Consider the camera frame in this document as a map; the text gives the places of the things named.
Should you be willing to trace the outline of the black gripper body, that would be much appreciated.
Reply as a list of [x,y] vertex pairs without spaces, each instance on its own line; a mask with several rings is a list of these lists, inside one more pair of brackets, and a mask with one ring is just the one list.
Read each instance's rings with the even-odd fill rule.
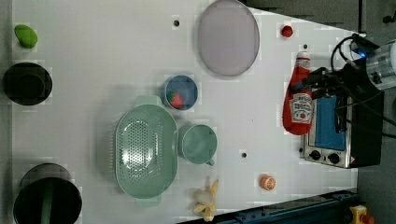
[[347,63],[341,70],[320,67],[311,72],[300,81],[300,91],[312,91],[313,99],[333,96],[362,99],[374,94],[374,85],[363,66]]

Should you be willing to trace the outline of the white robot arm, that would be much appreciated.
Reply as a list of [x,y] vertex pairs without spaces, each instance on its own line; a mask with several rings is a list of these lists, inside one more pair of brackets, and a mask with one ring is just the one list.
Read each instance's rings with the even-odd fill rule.
[[384,46],[361,37],[343,39],[331,56],[331,68],[320,67],[292,85],[312,91],[313,98],[345,95],[362,100],[395,87],[395,41]]

